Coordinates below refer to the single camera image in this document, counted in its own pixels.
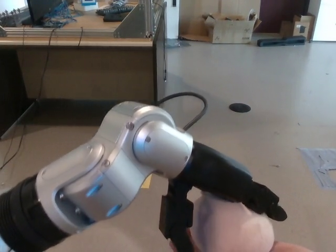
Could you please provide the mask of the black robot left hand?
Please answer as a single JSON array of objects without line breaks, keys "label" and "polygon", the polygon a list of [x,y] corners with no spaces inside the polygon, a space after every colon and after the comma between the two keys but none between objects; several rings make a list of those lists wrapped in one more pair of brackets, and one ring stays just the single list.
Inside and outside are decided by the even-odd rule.
[{"label": "black robot left hand", "polygon": [[193,225],[194,204],[187,198],[196,187],[222,200],[242,203],[257,214],[275,221],[286,220],[279,197],[268,187],[253,181],[239,162],[202,144],[194,142],[191,159],[177,178],[169,180],[162,196],[159,229],[176,251],[195,251],[187,230]]}]

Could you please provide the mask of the person's bare hand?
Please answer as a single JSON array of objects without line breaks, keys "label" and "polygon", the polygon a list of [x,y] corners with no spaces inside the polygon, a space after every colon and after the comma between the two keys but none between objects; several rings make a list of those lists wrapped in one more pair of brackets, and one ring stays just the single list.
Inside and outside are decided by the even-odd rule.
[{"label": "person's bare hand", "polygon": [[270,250],[271,252],[312,252],[312,250],[300,245],[276,241]]}]

